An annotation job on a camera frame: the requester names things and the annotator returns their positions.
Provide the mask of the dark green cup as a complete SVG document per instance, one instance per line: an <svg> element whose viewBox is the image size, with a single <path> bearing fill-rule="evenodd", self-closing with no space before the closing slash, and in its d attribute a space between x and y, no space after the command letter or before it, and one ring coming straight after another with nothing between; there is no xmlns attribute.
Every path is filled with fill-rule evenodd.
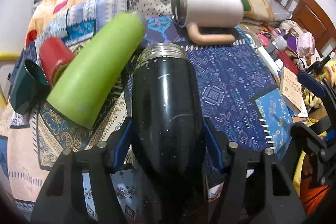
<svg viewBox="0 0 336 224"><path fill-rule="evenodd" d="M10 93L13 110L21 115L30 114L34 106L44 100L51 87L42 68L30 59L25 59L19 68Z"/></svg>

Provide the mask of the red cup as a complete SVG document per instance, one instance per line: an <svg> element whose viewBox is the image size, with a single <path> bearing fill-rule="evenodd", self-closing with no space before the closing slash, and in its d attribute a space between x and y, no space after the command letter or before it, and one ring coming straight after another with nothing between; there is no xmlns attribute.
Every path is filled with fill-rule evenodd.
<svg viewBox="0 0 336 224"><path fill-rule="evenodd" d="M75 55L60 38L52 37L42 44L39 57L47 81L53 88Z"/></svg>

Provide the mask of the yellow foam tube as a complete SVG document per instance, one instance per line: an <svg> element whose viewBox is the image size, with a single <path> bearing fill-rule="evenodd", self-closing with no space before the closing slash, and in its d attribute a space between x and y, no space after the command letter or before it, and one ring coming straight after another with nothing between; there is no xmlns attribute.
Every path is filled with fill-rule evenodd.
<svg viewBox="0 0 336 224"><path fill-rule="evenodd" d="M12 53L12 52L1 52L0 53L0 60L1 61L16 61L19 58L19 53ZM1 109L5 109L7 106L7 100L3 94L3 91L0 91L0 105Z"/></svg>

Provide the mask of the wooden bed headboard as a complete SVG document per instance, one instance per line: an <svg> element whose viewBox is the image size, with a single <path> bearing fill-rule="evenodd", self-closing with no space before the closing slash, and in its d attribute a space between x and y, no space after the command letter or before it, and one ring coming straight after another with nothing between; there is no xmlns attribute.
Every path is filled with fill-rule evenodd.
<svg viewBox="0 0 336 224"><path fill-rule="evenodd" d="M335 26L315 0L275 0L292 11L292 19L315 38L315 47L323 56L335 50Z"/></svg>

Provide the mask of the blue patchwork blanket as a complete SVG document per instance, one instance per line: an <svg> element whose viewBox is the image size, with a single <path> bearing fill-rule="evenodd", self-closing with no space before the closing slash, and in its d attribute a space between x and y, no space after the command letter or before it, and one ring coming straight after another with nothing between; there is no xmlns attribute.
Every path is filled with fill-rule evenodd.
<svg viewBox="0 0 336 224"><path fill-rule="evenodd" d="M116 174L133 152L143 223L287 223L295 194L268 136L288 127L281 93L257 53L143 42L159 19L96 0L67 11L30 44L10 107L33 116L10 130L1 167L4 223L127 223Z"/></svg>

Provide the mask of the black thermos bottle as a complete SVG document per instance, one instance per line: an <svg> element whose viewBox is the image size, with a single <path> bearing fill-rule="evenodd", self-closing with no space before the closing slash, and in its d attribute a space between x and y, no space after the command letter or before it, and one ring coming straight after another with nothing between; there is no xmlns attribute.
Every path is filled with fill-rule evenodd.
<svg viewBox="0 0 336 224"><path fill-rule="evenodd" d="M205 135L193 65L173 43L149 46L133 73L131 143L143 223L207 223Z"/></svg>

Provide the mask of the green tumbler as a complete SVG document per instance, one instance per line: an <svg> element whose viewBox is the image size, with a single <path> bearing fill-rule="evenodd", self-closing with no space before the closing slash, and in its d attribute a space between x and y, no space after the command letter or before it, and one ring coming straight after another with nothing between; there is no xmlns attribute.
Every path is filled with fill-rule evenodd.
<svg viewBox="0 0 336 224"><path fill-rule="evenodd" d="M91 129L145 32L146 19L139 12L117 14L68 65L47 103L67 119Z"/></svg>

